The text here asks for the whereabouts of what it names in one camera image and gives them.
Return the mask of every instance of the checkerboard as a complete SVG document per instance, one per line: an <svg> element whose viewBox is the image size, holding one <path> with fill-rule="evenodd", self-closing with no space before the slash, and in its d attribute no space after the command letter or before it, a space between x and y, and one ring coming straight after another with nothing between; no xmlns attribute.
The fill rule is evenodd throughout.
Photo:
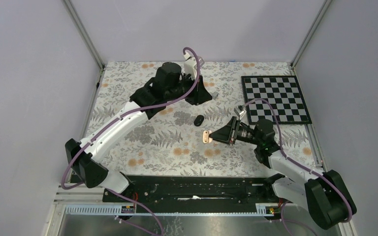
<svg viewBox="0 0 378 236"><path fill-rule="evenodd" d="M242 76L244 100L266 99L280 124L309 124L311 118L296 76ZM247 107L250 124L259 119L274 119L268 105L260 101Z"/></svg>

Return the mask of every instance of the floral tablecloth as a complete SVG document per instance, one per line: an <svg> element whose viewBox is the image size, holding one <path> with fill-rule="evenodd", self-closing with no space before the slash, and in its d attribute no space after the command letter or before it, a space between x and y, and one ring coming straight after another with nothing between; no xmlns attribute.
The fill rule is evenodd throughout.
<svg viewBox="0 0 378 236"><path fill-rule="evenodd" d="M116 114L134 93L153 77L162 62L110 62L101 81L87 135ZM204 130L217 130L243 104L241 76L290 75L286 62L206 62L201 73L206 89L217 91L216 100L199 106L180 101L159 112L125 136L104 158L111 170L128 175L267 177L275 172L255 158L255 146L236 142L203 144ZM197 115L205 117L200 127ZM286 153L314 166L304 125L281 125Z"/></svg>

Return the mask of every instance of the white wall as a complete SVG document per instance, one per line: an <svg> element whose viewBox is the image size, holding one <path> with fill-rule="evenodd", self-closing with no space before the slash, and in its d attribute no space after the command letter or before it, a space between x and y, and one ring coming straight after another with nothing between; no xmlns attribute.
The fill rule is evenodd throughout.
<svg viewBox="0 0 378 236"><path fill-rule="evenodd" d="M324 0L73 0L107 61L292 61Z"/></svg>
<svg viewBox="0 0 378 236"><path fill-rule="evenodd" d="M358 235L378 235L378 1L334 1L297 72L327 163L357 205Z"/></svg>
<svg viewBox="0 0 378 236"><path fill-rule="evenodd" d="M97 74L61 0L0 1L0 236L41 233Z"/></svg>

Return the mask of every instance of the metal floor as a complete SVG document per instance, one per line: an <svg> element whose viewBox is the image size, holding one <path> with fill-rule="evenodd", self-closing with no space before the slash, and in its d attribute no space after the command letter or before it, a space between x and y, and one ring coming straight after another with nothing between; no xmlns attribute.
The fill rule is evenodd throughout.
<svg viewBox="0 0 378 236"><path fill-rule="evenodd" d="M311 226L319 236L340 236L338 227L327 231L315 225L309 214L295 206L287 206L286 219L294 219ZM166 236L288 236L281 222L268 223L264 217L254 216L162 216L159 217ZM160 233L153 217L134 216L129 221ZM313 236L309 230L287 223L295 236ZM72 215L63 219L60 236L149 236L133 226L119 224L113 216Z"/></svg>

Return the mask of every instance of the cable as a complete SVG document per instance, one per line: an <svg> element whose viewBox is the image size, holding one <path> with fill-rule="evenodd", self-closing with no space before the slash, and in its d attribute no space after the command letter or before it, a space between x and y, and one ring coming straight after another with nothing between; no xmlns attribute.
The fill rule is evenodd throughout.
<svg viewBox="0 0 378 236"><path fill-rule="evenodd" d="M318 236L315 232L315 230L313 230L311 227L309 227L308 225L302 223L302 222L299 222L299 221L296 221L296 220L286 220L283 216L283 213L284 213L284 207L286 206L286 204L289 203L289 201L286 201L285 203L283 203L282 205L282 210L281 210L281 220L282 220L282 223L284 225L284 228L287 230L287 232L293 236L292 232L288 229L287 225L286 225L286 222L288 223L294 223L294 224L297 224L297 225L300 225L302 227L305 227L307 228L308 230L310 230L315 236Z"/></svg>
<svg viewBox="0 0 378 236"><path fill-rule="evenodd" d="M140 107L140 108L137 108L137 109L133 109L133 110L130 110L130 111L127 111L125 112L124 114L120 115L119 118L115 118L113 119L111 122L109 122L106 126L104 126L96 135L94 135L92 138L91 138L91 142L95 141L100 135L102 135L103 132L105 132L107 129L109 129L113 124L115 124L117 121L123 119L125 116L131 114L131 113L134 113L134 112L137 112L137 111L142 111L142 110L147 110L147 109L153 109L153 108L159 108L159 107L164 107L164 106L168 106L168 105L171 105L171 104L174 104L184 98L186 98L196 87L196 85L198 84L199 82L199 77L200 77L200 62L199 62L199 57L198 55L196 54L196 52L192 49L192 48L189 48L189 47L185 47L183 49L183 54L186 54L186 51L190 51L192 54L193 54L193 57L195 57L195 60L196 60L196 78L195 78L195 81L193 82L193 85L192 87L190 87L190 89L185 93L183 94L182 96L180 96L179 98L175 99L175 100L172 100L170 102L166 102L166 103L163 103L163 104L158 104L158 105L153 105L153 106L147 106L147 107ZM72 186L66 186L65 185L65 182L66 182L66 177L67 177L67 174L70 170L70 168L73 166L73 163L77 160L77 158L79 158L80 154L82 154L86 148L88 148L91 144L90 143L86 143L76 154L75 156L72 158L72 160L69 162L69 165L67 166L66 170L64 171L63 173L63 176L62 176L62 181L61 181L61 186L62 186L62 189L64 190L69 190L69 189L72 189L72 188L75 188L79 185L81 185L83 182L79 182L75 185L72 185ZM133 202L133 203L136 203L140 206L142 206L144 209L146 209L155 219L156 221L158 222L159 226L160 226L160 229L161 229L161 235L164 235L164 228L163 228L163 225L160 223L159 219L155 216L155 214L150 211L148 209L148 207L146 207L145 205L143 205L142 203L139 203L137 201L134 201L132 199L129 199L127 197L124 197L122 196L121 194L119 193L116 193L114 192L113 190L110 190L108 189L109 191L111 191L113 194L115 194L116 196L120 197L120 198L123 198L127 201L130 201L130 202ZM130 225L133 225L145 232L148 232L150 234L153 234L149 231L147 231L146 229L140 227L140 226L137 226L133 223L130 223L130 222L127 222L129 223Z"/></svg>
<svg viewBox="0 0 378 236"><path fill-rule="evenodd" d="M183 49L183 54L186 54L186 51L190 51L193 54L193 57L195 57L195 60L196 60L196 79L195 79L192 87L190 87L190 89L185 94L183 94L181 97L179 97L179 98L177 98L175 100L172 100L170 102L166 102L166 103L163 103L163 104L136 108L136 109L127 111L124 114L120 115L121 118L124 118L125 116L127 116L128 114L131 114L133 112L138 112L138 111L142 111L142 110L148 110L148 109L153 109L153 108L159 108L159 107L165 107L165 106L168 106L168 105L172 105L173 103L176 103L176 102L184 99L185 97L187 97L195 89L196 85L199 82L199 76L200 76L200 72L201 72L201 68L199 66L200 65L199 57L195 53L195 51L192 48L190 48L190 47L185 47Z"/></svg>
<svg viewBox="0 0 378 236"><path fill-rule="evenodd" d="M280 129L280 125L279 125L279 122L278 122L278 119L276 117L276 114L275 114L275 111L273 110L273 107L272 105L265 99L263 98L255 98L255 99L252 99L250 101L248 101L247 103L244 104L244 107L248 106L249 104L252 104L256 101L262 101L264 103L266 103L269 107L270 107L270 110L272 111L272 116L273 116L273 119L275 120L275 123L276 123L276 127L278 129L278 132L279 132L279 146L280 146L280 151L281 151L281 154L287 159L289 160L290 162L292 162L293 164L295 164L296 166L299 166L300 168L306 170L307 172L311 173L311 174L314 174L316 175L317 177L321 178L324 182L326 182L339 196L340 198L343 200L343 202L345 203L346 207L347 207L347 210L348 210L348 217L346 220L344 220L343 222L346 223L346 222L349 222L353 216L352 214L352 211L351 211L351 206L350 204L348 203L347 199L344 197L344 195L340 192L340 190L338 190L338 188L336 188L329 180L327 180L324 176L320 175L319 173L313 171L312 169L302 165L301 163L293 160L292 158L288 157L287 154L285 153L285 151L283 150L283 147L282 147L282 132L281 132L281 129Z"/></svg>
<svg viewBox="0 0 378 236"><path fill-rule="evenodd" d="M282 222L282 221L281 220L261 220L261 221L255 221L254 223L280 223L280 222ZM309 227L308 225L306 225L302 222L299 222L299 221L296 221L296 220L286 220L286 219L284 220L284 222L300 225L300 226L310 230L315 236L318 236L316 234L315 230L313 230L311 227Z"/></svg>
<svg viewBox="0 0 378 236"><path fill-rule="evenodd" d="M278 208L280 208L282 206L282 203L283 203L283 200L281 198L279 198Z"/></svg>
<svg viewBox="0 0 378 236"><path fill-rule="evenodd" d="M134 226L134 227L136 227L136 228L138 228L138 229L141 229L142 231L147 232L147 233L149 233L149 234L151 234L151 235L155 235L155 236L162 236L162 235L164 235L164 228L163 228L163 225L160 223L159 218L157 218L157 216L156 216L156 215L155 215L155 214L154 214L154 213L153 213L148 207L146 207L146 206L145 206L144 204L142 204L142 203L139 203L139 202L137 202L137 201L134 201L133 199L127 198L127 197L125 197L125 196L123 196L123 195L121 195L121 194L115 192L114 190L111 190L111 189L109 189L109 188L107 188L107 190L108 190L109 192L115 194L116 196L118 196L118 197L120 197L120 198L126 200L126 201L129 201L129 202L132 202L132 203L134 203L134 204L140 205L142 208L144 208L146 211L148 211L148 212L154 217L154 219L157 221L158 225L160 226L161 234L160 234L160 235L155 234L155 233L153 233L153 232L150 232L150 231L144 229L144 228L141 227L141 226L138 226L138 225L136 225L136 224L134 224L134 223L131 223L131 222L128 222L128 221L126 221L126 220L124 220L123 222L126 222L127 224L132 225L132 226Z"/></svg>

